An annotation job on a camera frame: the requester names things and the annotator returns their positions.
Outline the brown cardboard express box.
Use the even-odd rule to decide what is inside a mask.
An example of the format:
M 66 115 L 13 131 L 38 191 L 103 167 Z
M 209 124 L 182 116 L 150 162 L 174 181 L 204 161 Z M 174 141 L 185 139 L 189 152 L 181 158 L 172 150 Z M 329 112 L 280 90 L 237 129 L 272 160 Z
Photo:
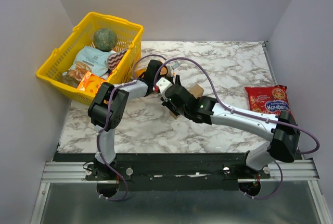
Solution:
M 188 89 L 189 93 L 192 94 L 195 98 L 199 98 L 203 95 L 204 89 L 199 86 L 198 84 L 195 84 L 192 86 L 190 89 Z M 177 119 L 180 115 L 176 115 L 172 111 L 169 111 L 170 115 L 174 118 Z

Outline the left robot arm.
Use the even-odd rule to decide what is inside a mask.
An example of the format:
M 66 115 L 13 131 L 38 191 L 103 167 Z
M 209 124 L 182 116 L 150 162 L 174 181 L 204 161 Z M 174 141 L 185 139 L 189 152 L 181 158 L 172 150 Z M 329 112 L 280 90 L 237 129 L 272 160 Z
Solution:
M 159 60 L 151 60 L 143 71 L 134 71 L 134 80 L 122 84 L 102 83 L 93 102 L 89 106 L 88 116 L 95 126 L 97 134 L 97 152 L 94 167 L 105 180 L 119 174 L 112 164 L 116 158 L 114 150 L 115 128 L 119 125 L 128 101 L 146 97 L 155 92 L 153 81 L 159 71 L 158 78 L 173 82 L 174 70 L 179 67 L 173 61 L 162 67 Z

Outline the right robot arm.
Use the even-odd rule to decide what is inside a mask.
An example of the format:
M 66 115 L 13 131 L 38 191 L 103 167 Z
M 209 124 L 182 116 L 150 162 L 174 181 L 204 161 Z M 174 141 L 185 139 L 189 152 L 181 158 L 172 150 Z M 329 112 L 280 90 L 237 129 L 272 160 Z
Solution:
M 265 140 L 264 144 L 246 153 L 245 162 L 239 165 L 243 177 L 253 177 L 265 165 L 276 160 L 294 162 L 300 132 L 291 113 L 259 114 L 231 105 L 223 107 L 212 97 L 195 98 L 183 86 L 167 80 L 158 82 L 157 88 L 162 95 L 163 105 L 175 114 L 195 123 L 240 129 Z

